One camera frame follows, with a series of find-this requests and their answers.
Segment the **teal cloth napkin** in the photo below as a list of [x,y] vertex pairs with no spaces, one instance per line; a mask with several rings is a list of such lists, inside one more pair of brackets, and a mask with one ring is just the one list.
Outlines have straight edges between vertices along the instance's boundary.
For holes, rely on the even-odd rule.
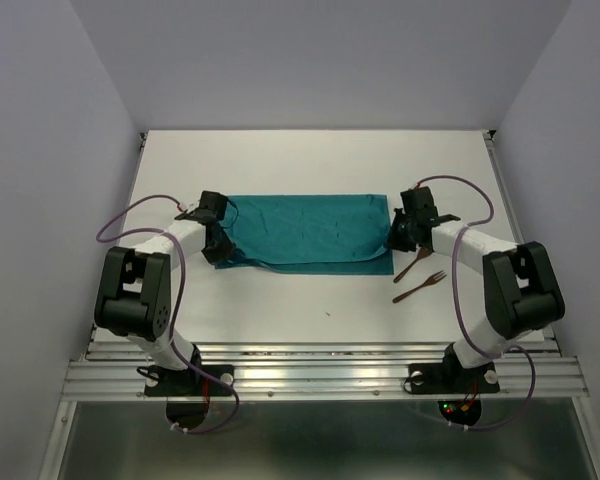
[[222,227],[235,249],[218,270],[391,276],[387,197],[380,194],[233,195]]

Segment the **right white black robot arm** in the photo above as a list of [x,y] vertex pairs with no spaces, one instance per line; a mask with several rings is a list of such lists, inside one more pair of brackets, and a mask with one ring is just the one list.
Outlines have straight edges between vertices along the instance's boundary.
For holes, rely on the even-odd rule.
[[499,358],[518,338],[562,319],[565,302],[546,247],[535,241],[517,244],[477,230],[454,215],[435,209],[418,214],[395,211],[387,247],[404,252],[423,247],[451,259],[454,309],[461,316],[458,266],[483,281],[484,313],[468,328],[458,321],[461,338],[451,345],[452,359],[440,366],[443,384],[462,390],[476,368]]

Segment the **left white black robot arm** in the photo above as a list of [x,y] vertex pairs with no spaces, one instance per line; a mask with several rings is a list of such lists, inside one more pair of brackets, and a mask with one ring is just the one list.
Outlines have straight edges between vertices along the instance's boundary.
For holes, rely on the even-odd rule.
[[234,250],[222,226],[224,207],[197,207],[166,229],[141,228],[151,237],[133,247],[110,248],[96,297],[97,327],[128,339],[168,371],[179,393],[195,392],[202,382],[199,351],[174,326],[184,296],[186,260],[202,254],[210,264]]

